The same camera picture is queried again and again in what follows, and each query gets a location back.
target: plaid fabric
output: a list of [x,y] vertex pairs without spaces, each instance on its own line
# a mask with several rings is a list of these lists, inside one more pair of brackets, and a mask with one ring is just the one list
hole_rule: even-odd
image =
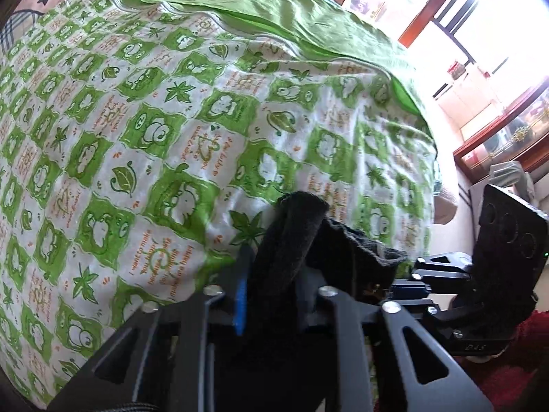
[[7,53],[13,44],[36,23],[40,15],[42,15],[42,12],[31,9],[15,11],[11,14],[0,31],[0,49],[2,50],[0,57]]

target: red fabric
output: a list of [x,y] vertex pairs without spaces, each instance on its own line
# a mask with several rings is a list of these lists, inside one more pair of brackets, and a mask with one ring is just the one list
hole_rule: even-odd
[[517,327],[514,340],[501,356],[484,364],[465,358],[459,358],[458,362],[498,412],[520,397],[546,347],[549,347],[549,311],[535,311]]

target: bed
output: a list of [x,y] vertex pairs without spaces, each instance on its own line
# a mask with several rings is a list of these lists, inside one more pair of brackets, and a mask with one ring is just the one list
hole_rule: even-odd
[[0,366],[40,408],[139,304],[185,300],[257,247],[284,193],[410,261],[455,213],[405,49],[329,0],[19,14],[0,57]]

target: black device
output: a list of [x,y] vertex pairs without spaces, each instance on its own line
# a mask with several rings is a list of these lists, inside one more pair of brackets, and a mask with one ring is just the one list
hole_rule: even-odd
[[[302,266],[276,299],[288,305],[284,315],[249,335],[246,281],[255,256],[244,245],[234,266],[188,300],[143,304],[48,410],[313,412],[325,398],[329,412],[373,411],[367,336],[381,410],[491,411],[450,355],[497,354],[509,344],[535,307],[549,221],[488,185],[480,224],[472,258],[417,259],[409,280],[395,281],[378,305]],[[456,293],[456,307],[441,311],[426,299],[431,291]]]

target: silver bolt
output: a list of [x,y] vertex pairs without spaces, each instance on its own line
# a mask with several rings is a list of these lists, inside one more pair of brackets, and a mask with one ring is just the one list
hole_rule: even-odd
[[398,302],[394,302],[393,300],[385,302],[381,308],[383,308],[383,311],[390,314],[398,313],[401,310],[400,304]]
[[219,285],[207,285],[202,292],[206,294],[206,296],[219,296],[220,294],[223,294],[223,288]]
[[338,293],[337,288],[326,285],[325,287],[320,287],[318,289],[318,294],[322,297],[334,297]]
[[158,308],[160,308],[159,305],[153,300],[141,305],[141,311],[144,313],[154,313],[155,311],[158,311]]

